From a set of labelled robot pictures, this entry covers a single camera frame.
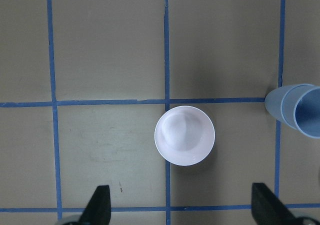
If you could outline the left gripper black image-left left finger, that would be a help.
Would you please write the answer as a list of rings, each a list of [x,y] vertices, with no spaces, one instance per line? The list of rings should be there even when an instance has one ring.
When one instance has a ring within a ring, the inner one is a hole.
[[[108,225],[111,221],[111,194],[108,185],[99,185],[81,214],[79,225]]]

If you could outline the left gripper black image-right right finger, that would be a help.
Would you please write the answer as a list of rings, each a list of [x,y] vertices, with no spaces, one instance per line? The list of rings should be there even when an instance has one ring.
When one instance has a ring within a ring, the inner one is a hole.
[[[251,214],[257,225],[303,225],[262,182],[251,186]]]

